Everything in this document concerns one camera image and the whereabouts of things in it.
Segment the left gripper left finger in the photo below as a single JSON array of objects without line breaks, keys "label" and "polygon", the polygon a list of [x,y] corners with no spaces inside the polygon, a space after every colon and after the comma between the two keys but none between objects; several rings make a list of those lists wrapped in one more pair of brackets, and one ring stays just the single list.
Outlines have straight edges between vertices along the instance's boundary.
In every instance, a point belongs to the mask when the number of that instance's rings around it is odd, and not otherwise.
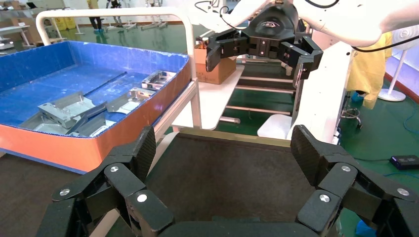
[{"label": "left gripper left finger", "polygon": [[36,235],[87,237],[95,222],[115,210],[137,237],[156,237],[174,223],[173,213],[145,185],[156,154],[154,128],[114,147],[94,170],[56,190]]}]

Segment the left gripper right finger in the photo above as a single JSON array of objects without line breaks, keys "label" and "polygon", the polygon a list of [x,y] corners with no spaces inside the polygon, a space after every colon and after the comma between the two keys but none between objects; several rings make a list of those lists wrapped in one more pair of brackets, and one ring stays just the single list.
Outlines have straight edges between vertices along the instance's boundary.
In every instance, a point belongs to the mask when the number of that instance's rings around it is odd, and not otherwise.
[{"label": "left gripper right finger", "polygon": [[366,169],[344,148],[319,141],[304,125],[292,131],[291,153],[315,192],[296,221],[324,237],[343,209],[356,213],[378,237],[416,237],[419,197]]}]

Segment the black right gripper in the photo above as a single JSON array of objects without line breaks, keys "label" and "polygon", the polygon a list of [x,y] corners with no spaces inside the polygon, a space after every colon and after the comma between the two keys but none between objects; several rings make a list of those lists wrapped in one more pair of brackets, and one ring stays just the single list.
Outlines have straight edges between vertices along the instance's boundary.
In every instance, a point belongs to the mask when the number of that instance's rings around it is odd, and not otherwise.
[{"label": "black right gripper", "polygon": [[243,54],[280,59],[289,68],[293,87],[317,70],[323,50],[311,37],[295,42],[298,12],[291,3],[269,3],[248,26],[248,37],[239,30],[213,34],[206,47],[206,71],[212,72],[221,59]]}]

